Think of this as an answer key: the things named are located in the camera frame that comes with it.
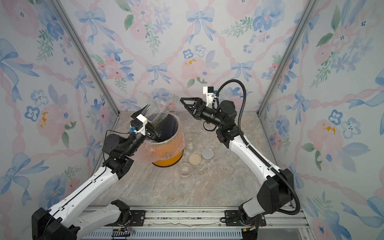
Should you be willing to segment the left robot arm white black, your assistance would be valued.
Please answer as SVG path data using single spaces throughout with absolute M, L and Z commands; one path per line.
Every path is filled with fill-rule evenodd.
M 132 114 L 126 133 L 108 131 L 102 154 L 107 155 L 102 166 L 79 188 L 45 210 L 39 208 L 32 215 L 34 240 L 78 240 L 109 224 L 124 229 L 133 217 L 130 207 L 121 200 L 112 201 L 101 210 L 83 215 L 83 211 L 112 184 L 122 179 L 132 167 L 132 156 L 146 139 L 162 135 L 164 120 L 170 110 L 155 103 Z

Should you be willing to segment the grey metal jar lid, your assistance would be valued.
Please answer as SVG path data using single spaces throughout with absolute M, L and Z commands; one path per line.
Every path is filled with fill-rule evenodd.
M 214 157 L 214 151 L 212 149 L 209 149 L 209 148 L 205 148 L 201 151 L 201 156 L 203 157 L 203 159 L 205 160 L 210 160 Z

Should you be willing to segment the translucent plastic jar lid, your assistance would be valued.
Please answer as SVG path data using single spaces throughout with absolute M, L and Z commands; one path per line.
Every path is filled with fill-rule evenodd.
M 222 166 L 228 166 L 230 164 L 230 158 L 225 154 L 220 154 L 216 156 L 215 162 Z

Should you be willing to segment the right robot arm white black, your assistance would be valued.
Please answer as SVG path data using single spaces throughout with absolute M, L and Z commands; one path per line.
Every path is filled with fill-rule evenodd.
M 214 110 L 201 98 L 181 98 L 180 101 L 196 120 L 215 125 L 219 141 L 240 157 L 259 180 L 261 188 L 256 197 L 239 207 L 245 220 L 275 212 L 291 216 L 300 212 L 293 173 L 280 169 L 250 144 L 235 123 L 237 112 L 233 102 L 223 101 L 219 109 Z

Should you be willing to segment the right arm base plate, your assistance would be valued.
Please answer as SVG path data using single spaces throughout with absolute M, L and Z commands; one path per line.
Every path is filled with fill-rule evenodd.
M 267 225 L 266 219 L 263 215 L 257 215 L 250 218 L 240 210 L 225 210 L 224 217 L 222 217 L 220 221 L 227 227 L 251 228 L 265 227 Z

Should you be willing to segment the glass jar with tea leaves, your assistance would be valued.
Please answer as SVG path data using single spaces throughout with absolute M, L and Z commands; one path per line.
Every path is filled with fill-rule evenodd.
M 197 147 L 197 137 L 194 134 L 185 134 L 185 149 L 187 151 L 194 151 Z

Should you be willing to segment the beige jar lid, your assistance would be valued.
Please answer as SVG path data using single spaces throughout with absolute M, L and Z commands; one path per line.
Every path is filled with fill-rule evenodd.
M 202 158 L 199 154 L 191 154 L 189 156 L 189 163 L 192 166 L 198 166 L 202 162 Z

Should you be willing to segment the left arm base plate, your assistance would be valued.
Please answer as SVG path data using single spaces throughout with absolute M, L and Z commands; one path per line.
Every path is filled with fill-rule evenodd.
M 146 218 L 145 210 L 130 210 L 129 227 L 143 227 Z

